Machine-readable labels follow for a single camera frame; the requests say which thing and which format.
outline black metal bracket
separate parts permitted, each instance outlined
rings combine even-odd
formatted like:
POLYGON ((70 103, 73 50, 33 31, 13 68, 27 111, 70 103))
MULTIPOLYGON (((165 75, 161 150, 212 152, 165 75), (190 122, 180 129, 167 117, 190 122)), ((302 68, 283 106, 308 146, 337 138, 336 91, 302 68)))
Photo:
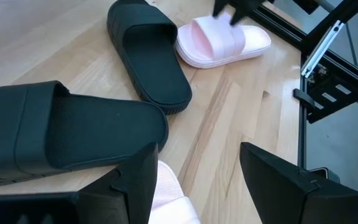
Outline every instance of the black metal bracket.
POLYGON ((292 96, 299 100, 299 102, 305 106, 308 110, 314 110, 315 105, 314 105, 314 100, 312 99, 312 97, 310 97, 307 93, 299 90, 299 89, 294 89, 292 91, 292 96))

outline wooden floor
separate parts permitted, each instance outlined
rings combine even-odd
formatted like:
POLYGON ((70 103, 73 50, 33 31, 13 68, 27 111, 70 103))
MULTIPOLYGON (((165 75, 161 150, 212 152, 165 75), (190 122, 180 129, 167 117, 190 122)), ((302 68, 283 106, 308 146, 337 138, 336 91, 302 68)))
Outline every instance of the wooden floor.
MULTIPOLYGON (((106 30, 113 2, 0 1, 0 85, 60 80, 72 93, 139 100, 106 30)), ((178 26, 213 7, 213 0, 148 2, 178 26)), ((296 162, 299 104, 291 91, 300 85, 300 52, 268 33, 272 47, 258 58, 205 70, 180 60, 193 99, 168 117, 160 159, 178 176, 202 223, 260 223, 242 177, 240 142, 296 162)), ((111 169, 1 186, 0 194, 78 190, 111 169)))

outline slide sandal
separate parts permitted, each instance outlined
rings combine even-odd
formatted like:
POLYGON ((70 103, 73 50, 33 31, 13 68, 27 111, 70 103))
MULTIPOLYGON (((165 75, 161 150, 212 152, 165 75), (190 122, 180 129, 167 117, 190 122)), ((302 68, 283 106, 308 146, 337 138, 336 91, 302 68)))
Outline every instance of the slide sandal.
POLYGON ((175 55, 176 25, 143 0, 118 0, 110 7, 107 27, 140 98, 165 114, 183 111, 191 88, 175 55))
POLYGON ((200 224, 190 199, 183 194, 171 168, 158 162, 157 184, 154 190, 149 224, 200 224))
POLYGON ((117 164, 167 137, 150 103, 72 95, 58 81, 0 87, 0 185, 117 164))
POLYGON ((196 68, 214 68, 262 55, 271 44, 269 35, 256 26, 229 25, 230 15, 193 19, 178 30, 176 48, 182 59, 196 68))

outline pink slide sandal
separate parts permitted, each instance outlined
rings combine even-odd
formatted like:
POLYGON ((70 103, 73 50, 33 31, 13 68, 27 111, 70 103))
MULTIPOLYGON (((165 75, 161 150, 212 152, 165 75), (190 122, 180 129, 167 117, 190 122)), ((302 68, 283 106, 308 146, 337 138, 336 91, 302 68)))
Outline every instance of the pink slide sandal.
POLYGON ((190 199, 183 194, 179 181, 171 168, 158 162, 149 224, 200 224, 190 199))
POLYGON ((196 68, 214 68, 262 55, 271 44, 269 35, 256 26, 229 25, 230 15, 204 16, 178 29, 177 51, 196 68))

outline metal frame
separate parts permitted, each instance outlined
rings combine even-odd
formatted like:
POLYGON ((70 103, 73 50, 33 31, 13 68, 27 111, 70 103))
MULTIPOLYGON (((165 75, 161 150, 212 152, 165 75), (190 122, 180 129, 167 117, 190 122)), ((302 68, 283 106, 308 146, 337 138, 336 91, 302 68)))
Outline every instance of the metal frame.
MULTIPOLYGON (((243 0, 231 0, 230 5, 236 7, 238 1, 243 0)), ((340 21, 345 24, 357 13, 358 0, 343 0, 343 2, 340 3, 338 7, 336 7, 309 34, 304 33, 302 30, 276 15, 276 13, 265 6, 260 6, 258 9, 252 11, 249 17, 299 49, 302 53, 301 65, 303 66, 307 57, 311 55, 325 33, 327 33, 329 28, 332 27, 335 22, 340 21)), ((329 49, 322 56, 319 63, 324 65, 330 71, 333 71, 337 77, 350 84, 358 91, 358 68, 356 66, 350 64, 329 49)), ((307 80, 304 76, 301 76, 300 90, 307 92, 307 80)), ((303 168, 306 167, 307 118, 308 112, 306 107, 300 105, 298 165, 303 168)))

